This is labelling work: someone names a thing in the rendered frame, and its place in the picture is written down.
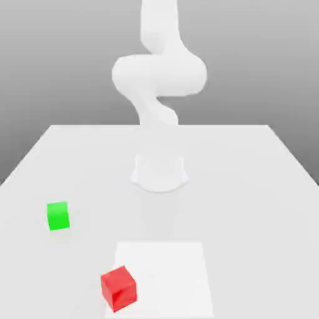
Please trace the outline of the small green cube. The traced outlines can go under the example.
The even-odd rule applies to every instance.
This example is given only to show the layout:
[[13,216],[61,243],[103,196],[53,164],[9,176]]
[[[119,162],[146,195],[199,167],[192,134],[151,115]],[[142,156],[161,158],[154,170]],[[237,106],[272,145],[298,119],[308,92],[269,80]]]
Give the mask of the small green cube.
[[54,202],[47,205],[49,229],[56,231],[70,227],[67,202]]

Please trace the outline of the small red cube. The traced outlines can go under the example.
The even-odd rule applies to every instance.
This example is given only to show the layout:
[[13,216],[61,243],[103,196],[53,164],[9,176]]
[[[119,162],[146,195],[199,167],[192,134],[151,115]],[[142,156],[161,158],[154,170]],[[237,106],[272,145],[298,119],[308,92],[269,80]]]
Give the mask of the small red cube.
[[123,265],[100,276],[102,295],[113,313],[137,301],[136,281]]

